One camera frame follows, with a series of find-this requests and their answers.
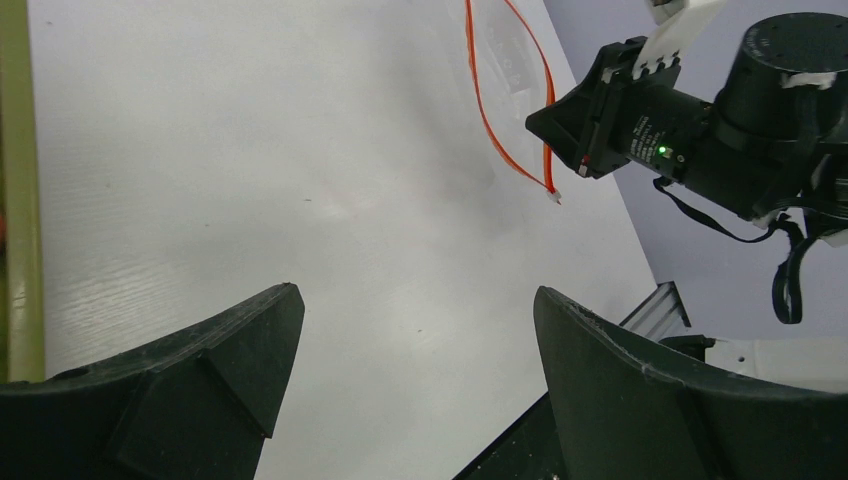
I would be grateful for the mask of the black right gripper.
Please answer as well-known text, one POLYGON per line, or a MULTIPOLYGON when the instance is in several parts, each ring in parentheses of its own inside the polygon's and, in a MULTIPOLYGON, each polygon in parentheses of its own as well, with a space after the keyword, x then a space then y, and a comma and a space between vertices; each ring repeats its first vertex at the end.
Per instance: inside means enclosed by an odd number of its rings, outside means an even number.
POLYGON ((570 170, 599 179, 629 162, 674 170, 688 122, 704 102, 675 89, 682 55, 639 61, 645 37, 601 47, 585 79, 562 99, 528 116, 528 131, 570 170))

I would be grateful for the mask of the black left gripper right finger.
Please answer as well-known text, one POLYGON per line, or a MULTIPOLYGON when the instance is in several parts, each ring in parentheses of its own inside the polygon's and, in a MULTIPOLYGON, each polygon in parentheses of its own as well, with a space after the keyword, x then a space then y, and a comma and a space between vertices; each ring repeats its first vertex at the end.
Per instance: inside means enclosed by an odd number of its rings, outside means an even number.
POLYGON ((549 287, 536 337, 571 479, 843 479, 847 398, 731 373, 549 287))

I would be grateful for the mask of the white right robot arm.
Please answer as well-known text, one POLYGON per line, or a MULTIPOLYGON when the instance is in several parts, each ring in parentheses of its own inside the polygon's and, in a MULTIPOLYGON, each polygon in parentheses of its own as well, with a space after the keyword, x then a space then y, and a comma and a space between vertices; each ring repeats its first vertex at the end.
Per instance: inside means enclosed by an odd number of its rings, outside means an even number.
POLYGON ((583 178, 636 163, 762 229, 788 209, 847 241, 847 20, 773 16, 749 27, 713 101, 676 88, 682 49, 644 36, 602 47, 585 78, 526 119, 583 178))

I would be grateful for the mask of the clear zip bag orange zipper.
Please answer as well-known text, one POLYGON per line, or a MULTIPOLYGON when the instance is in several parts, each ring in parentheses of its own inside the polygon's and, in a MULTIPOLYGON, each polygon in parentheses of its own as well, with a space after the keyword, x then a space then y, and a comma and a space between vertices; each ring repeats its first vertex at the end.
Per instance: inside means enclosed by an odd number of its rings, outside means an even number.
POLYGON ((512 171, 559 204, 552 151, 525 129, 533 107, 556 99, 543 48, 516 1, 465 1, 463 6, 470 76, 484 131, 512 171))

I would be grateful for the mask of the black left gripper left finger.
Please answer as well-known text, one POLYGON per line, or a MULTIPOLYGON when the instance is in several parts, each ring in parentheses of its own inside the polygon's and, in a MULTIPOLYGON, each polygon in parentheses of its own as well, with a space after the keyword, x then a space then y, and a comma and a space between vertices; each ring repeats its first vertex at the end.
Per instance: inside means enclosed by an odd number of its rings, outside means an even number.
POLYGON ((1 388, 5 479, 250 479, 290 380, 305 306, 272 286, 195 325, 1 388))

